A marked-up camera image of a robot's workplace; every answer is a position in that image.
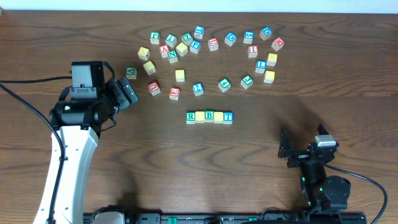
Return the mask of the green T letter block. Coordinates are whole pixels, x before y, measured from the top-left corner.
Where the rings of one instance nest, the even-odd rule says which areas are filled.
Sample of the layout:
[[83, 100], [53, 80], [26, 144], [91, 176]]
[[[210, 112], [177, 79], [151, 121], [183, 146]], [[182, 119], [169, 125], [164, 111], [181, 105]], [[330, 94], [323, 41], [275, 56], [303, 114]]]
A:
[[223, 113], [223, 124], [232, 124], [234, 121], [233, 112], [224, 112]]

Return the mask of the green R letter block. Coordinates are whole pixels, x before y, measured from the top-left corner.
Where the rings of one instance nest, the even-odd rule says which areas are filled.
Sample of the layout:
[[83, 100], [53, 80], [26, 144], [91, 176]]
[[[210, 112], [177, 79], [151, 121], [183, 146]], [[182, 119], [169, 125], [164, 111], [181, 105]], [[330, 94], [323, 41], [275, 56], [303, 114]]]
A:
[[195, 112], [193, 112], [193, 111], [186, 112], [186, 123], [187, 124], [195, 124], [196, 123]]

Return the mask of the green B letter block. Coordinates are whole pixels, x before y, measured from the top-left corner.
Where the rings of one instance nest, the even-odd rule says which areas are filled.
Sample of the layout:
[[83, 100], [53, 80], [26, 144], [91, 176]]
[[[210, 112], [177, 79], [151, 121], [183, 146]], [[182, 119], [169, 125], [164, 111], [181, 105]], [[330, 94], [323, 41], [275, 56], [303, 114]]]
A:
[[205, 122], [206, 123], [213, 123], [214, 122], [214, 111], [213, 110], [206, 110], [205, 111]]

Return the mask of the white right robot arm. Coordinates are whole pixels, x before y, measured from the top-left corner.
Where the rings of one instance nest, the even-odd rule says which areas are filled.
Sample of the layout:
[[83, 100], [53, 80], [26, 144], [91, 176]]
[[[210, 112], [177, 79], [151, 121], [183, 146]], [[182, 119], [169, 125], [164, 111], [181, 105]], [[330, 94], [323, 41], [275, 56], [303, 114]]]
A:
[[318, 212], [340, 212], [348, 208], [351, 183], [338, 175], [328, 176], [325, 167], [335, 158], [338, 142], [322, 124], [318, 135], [305, 150], [293, 149], [286, 130], [281, 131], [278, 157], [287, 159], [287, 167], [298, 167], [300, 185], [309, 207]]

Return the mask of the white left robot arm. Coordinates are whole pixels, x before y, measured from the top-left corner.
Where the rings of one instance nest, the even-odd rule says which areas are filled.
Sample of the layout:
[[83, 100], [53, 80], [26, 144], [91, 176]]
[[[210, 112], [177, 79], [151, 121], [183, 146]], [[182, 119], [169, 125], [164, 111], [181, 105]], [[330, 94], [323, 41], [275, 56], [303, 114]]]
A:
[[[50, 214], [54, 223], [83, 223], [88, 171], [99, 137], [93, 128], [83, 129], [81, 126], [62, 126], [57, 134], [62, 140], [62, 145], [59, 145], [53, 134], [49, 172], [34, 224], [50, 223]], [[65, 150], [65, 160], [55, 203], [51, 203], [57, 178], [55, 169], [60, 164], [62, 149]]]

